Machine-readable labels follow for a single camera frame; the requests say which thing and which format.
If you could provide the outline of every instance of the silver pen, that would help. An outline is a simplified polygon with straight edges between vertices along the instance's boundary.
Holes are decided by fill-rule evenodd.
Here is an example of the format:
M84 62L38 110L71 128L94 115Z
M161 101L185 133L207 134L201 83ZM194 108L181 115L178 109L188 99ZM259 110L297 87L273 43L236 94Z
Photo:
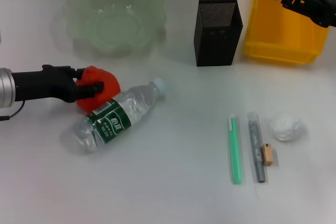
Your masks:
M250 140L252 147L253 160L256 168L257 180L259 183L266 182L263 155L261 153L261 133L259 117L256 112L250 112L247 115L248 129L250 131Z

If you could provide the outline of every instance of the plastic water bottle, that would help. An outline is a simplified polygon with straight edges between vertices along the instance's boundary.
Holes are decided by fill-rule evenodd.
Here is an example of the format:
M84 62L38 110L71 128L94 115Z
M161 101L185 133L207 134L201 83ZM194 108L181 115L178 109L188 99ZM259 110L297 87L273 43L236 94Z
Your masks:
M90 152L104 147L140 122L164 94L165 83L160 78L117 94L74 125L76 140Z

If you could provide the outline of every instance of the small wooden eraser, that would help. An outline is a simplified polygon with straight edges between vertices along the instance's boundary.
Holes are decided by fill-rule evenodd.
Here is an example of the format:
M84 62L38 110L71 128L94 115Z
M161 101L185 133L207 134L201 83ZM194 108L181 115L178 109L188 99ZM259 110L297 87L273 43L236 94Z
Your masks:
M270 144L264 144L262 149L262 154L264 156L264 166L270 166L273 164L273 152Z

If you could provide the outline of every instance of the yellow container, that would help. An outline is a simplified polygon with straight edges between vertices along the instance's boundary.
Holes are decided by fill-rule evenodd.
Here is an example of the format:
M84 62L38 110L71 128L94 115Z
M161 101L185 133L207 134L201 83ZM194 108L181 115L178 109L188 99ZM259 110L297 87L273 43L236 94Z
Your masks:
M328 32L285 9L281 0L253 0L244 52L259 59L311 63L322 53Z

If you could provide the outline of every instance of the white table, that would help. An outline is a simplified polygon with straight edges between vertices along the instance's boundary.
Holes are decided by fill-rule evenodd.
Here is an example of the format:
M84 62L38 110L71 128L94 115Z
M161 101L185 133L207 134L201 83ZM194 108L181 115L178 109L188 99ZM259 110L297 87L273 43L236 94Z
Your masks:
M197 68L198 0L166 0L166 35L141 56L95 58L65 32L65 0L1 0L1 67L42 64L111 71L122 89L161 76L174 89L140 125L103 152L79 155L62 133L81 118L75 104L28 101L0 123L1 223L334 223L336 212L336 29L311 66L240 60L250 0L238 0L244 30L231 67ZM15 111L1 109L1 115ZM246 114L255 110L275 150L268 183L256 184ZM270 137L267 120L290 111L307 135ZM233 185L227 116L240 118L243 183Z

